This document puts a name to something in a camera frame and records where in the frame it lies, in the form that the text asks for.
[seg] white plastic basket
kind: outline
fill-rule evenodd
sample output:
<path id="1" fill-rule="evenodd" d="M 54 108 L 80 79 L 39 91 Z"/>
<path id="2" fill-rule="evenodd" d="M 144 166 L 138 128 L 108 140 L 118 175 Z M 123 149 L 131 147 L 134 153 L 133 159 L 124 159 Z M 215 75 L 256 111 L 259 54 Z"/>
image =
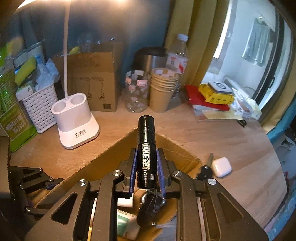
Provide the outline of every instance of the white plastic basket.
<path id="1" fill-rule="evenodd" d="M 24 106 L 38 133 L 42 133 L 56 124 L 51 108 L 57 101 L 53 84 L 23 99 Z"/>

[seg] qr code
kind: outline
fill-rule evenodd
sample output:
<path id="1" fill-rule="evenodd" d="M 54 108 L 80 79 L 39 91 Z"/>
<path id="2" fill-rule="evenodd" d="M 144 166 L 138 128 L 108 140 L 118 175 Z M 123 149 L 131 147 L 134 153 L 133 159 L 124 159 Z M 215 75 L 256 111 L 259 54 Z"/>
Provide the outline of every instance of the qr code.
<path id="1" fill-rule="evenodd" d="M 111 104 L 104 104 L 104 109 L 111 110 Z"/>

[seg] wood grain surface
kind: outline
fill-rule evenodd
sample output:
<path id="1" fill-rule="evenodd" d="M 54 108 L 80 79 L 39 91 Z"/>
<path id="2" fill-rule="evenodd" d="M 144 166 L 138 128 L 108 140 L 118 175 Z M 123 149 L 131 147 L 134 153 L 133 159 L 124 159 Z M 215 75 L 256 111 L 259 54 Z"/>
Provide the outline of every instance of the wood grain surface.
<path id="1" fill-rule="evenodd" d="M 151 115 L 156 132 L 199 158 L 200 166 L 211 152 L 215 159 L 229 159 L 232 173 L 218 180 L 262 227 L 287 192 L 277 155 L 255 120 L 248 120 L 244 128 L 235 120 L 198 121 L 192 107 L 186 104 L 162 114 L 150 109 L 137 114 L 128 112 L 120 102 L 115 113 L 93 114 L 101 128 L 95 140 L 66 150 L 60 144 L 55 125 L 13 153 L 10 165 L 42 167 L 53 178 L 67 178 L 135 130 L 140 116 Z"/>

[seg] black flashlight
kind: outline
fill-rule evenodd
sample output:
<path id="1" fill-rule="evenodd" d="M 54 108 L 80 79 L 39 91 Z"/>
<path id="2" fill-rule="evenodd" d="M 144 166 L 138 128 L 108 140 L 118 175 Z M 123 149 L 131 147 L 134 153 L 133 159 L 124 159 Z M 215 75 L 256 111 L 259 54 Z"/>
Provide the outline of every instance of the black flashlight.
<path id="1" fill-rule="evenodd" d="M 138 188 L 157 188 L 157 159 L 154 119 L 143 115 L 138 126 Z"/>

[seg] flashlight label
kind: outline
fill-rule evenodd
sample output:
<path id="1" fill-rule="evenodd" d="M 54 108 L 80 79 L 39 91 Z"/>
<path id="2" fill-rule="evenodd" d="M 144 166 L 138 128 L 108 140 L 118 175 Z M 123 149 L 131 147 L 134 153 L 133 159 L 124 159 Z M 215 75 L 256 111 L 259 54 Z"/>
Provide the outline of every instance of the flashlight label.
<path id="1" fill-rule="evenodd" d="M 142 170 L 150 170 L 150 144 L 142 144 Z"/>

